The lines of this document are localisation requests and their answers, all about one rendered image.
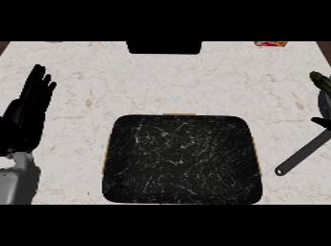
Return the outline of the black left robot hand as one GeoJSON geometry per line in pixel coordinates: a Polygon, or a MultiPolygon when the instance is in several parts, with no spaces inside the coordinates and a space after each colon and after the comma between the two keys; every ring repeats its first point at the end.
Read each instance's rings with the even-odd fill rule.
{"type": "Polygon", "coordinates": [[[45,73],[45,67],[36,64],[18,98],[11,101],[0,116],[0,157],[16,152],[30,153],[38,147],[54,87],[55,82],[45,73]]]}

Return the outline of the black marbled tray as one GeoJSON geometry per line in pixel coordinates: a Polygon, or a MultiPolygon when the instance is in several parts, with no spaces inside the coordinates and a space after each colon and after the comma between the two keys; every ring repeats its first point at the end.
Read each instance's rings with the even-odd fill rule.
{"type": "Polygon", "coordinates": [[[234,116],[123,115],[101,194],[116,203],[251,205],[262,196],[252,136],[234,116]]]}

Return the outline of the red and yellow packet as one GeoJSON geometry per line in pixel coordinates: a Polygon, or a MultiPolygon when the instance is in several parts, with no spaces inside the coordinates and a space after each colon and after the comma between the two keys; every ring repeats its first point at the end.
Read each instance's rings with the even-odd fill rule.
{"type": "Polygon", "coordinates": [[[258,47],[283,47],[287,41],[253,41],[258,47]]]}

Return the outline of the black appliance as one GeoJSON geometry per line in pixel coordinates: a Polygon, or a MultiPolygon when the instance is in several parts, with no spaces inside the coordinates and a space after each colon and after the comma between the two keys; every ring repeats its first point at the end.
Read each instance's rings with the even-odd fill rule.
{"type": "Polygon", "coordinates": [[[199,41],[128,41],[131,54],[196,55],[202,49],[199,41]]]}

